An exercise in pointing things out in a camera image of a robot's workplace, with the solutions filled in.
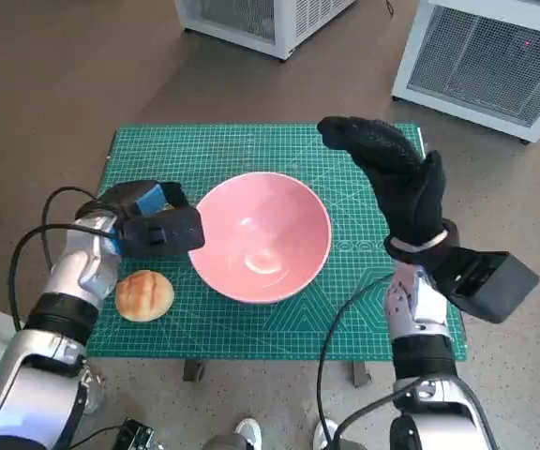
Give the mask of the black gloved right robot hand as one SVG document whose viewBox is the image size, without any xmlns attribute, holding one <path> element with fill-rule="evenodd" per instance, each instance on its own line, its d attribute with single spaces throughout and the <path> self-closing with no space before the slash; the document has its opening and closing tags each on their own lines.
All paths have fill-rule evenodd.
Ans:
<svg viewBox="0 0 540 450">
<path fill-rule="evenodd" d="M 444 236 L 442 156 L 420 156 L 396 127 L 361 117 L 328 116 L 317 129 L 323 144 L 347 152 L 371 184 L 390 236 L 427 248 Z"/>
</svg>

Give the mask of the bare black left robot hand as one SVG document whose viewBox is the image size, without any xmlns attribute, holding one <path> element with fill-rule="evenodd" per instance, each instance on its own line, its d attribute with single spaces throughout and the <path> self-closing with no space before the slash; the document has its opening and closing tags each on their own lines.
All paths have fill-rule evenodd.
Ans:
<svg viewBox="0 0 540 450">
<path fill-rule="evenodd" d="M 136 180 L 108 188 L 91 205 L 94 210 L 109 211 L 120 220 L 128 220 L 189 206 L 189 202 L 179 183 Z"/>
</svg>

